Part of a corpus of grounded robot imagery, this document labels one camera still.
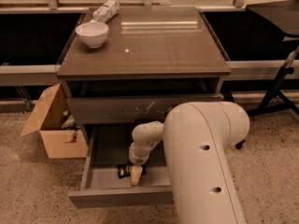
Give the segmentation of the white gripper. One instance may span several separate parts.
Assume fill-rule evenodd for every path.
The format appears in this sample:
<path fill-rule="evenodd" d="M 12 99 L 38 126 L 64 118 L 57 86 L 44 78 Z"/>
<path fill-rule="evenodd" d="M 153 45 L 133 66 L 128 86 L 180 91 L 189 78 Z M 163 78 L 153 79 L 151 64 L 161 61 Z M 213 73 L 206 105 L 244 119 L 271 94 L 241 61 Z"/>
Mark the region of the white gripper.
<path fill-rule="evenodd" d="M 137 186 L 142 175 L 143 167 L 150 157 L 150 153 L 157 147 L 159 141 L 137 143 L 133 142 L 129 147 L 129 161 L 134 164 L 131 168 L 131 185 Z"/>

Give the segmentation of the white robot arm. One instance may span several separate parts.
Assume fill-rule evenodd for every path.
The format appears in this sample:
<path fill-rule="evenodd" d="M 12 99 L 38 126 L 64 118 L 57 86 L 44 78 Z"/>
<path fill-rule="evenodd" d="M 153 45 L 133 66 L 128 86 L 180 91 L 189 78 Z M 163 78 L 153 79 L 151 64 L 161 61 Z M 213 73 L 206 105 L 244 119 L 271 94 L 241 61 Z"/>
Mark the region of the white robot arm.
<path fill-rule="evenodd" d="M 224 149 L 248 133 L 249 116 L 235 103 L 185 103 L 164 122 L 136 126 L 129 159 L 142 165 L 164 144 L 179 224 L 246 224 Z"/>

